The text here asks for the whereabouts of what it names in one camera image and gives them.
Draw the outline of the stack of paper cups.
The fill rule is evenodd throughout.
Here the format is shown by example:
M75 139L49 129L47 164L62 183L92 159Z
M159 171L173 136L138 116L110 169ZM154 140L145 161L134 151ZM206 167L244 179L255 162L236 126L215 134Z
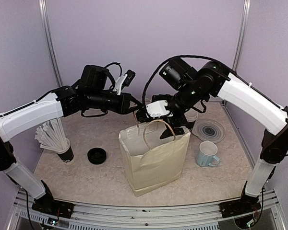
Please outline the stack of paper cups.
M185 115L185 118L187 120L186 127L188 129L192 129L193 126L194 126L194 123L195 123L195 121L196 121L196 119L198 117L198 112L195 111L195 110L189 110L184 115Z

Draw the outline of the beige paper bag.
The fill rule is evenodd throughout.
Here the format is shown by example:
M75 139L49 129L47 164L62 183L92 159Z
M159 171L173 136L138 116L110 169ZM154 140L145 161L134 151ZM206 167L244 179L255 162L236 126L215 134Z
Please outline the beige paper bag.
M171 129L158 119L119 132L119 143L128 183L135 196L142 196L181 177L190 140L190 132L161 139Z

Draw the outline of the stack of black lids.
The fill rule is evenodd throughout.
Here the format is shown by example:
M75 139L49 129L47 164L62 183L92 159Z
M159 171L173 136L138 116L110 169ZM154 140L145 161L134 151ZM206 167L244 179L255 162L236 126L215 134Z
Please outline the stack of black lids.
M107 159L107 153L102 148L92 148L87 153L87 158L94 165L103 164Z

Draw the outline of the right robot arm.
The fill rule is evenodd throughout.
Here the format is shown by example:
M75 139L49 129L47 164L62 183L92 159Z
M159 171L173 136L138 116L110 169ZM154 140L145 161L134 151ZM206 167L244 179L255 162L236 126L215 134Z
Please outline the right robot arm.
M257 202L265 183L288 152L288 107L278 105L216 59L207 57L206 64L196 70L185 61L186 58L186 55L176 55L156 68L155 74L159 74L176 93L154 96L136 117L139 122L169 118L174 126L182 126L187 111L194 109L197 103L204 104L210 97L218 97L260 122L265 127L262 150L236 202L236 209L245 213Z

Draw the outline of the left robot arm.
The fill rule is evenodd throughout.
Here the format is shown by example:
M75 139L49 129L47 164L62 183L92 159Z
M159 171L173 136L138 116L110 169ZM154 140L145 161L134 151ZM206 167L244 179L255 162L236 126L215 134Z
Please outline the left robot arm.
M127 115L142 108L142 103L122 89L128 87L135 72L128 70L117 80L107 67L86 65L81 78L72 86L62 86L42 97L0 114L0 171L25 189L47 213L53 213L57 201L48 186L13 154L10 140L18 134L56 118L67 117L89 109Z

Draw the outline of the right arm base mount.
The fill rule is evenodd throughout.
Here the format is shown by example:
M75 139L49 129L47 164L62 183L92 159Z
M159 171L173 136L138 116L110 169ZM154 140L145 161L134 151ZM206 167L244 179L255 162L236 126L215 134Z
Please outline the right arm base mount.
M240 198L226 201L219 204L222 218L246 214L261 209L259 197L251 197L245 193L246 183L243 187Z

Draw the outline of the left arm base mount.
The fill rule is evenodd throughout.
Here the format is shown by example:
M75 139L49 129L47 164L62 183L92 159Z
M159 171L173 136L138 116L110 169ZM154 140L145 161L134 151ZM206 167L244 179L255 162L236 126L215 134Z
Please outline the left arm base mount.
M45 188L46 193L41 198L34 199L32 210L56 217L70 219L73 213L74 204L70 202L55 200L47 184L43 181L41 182Z

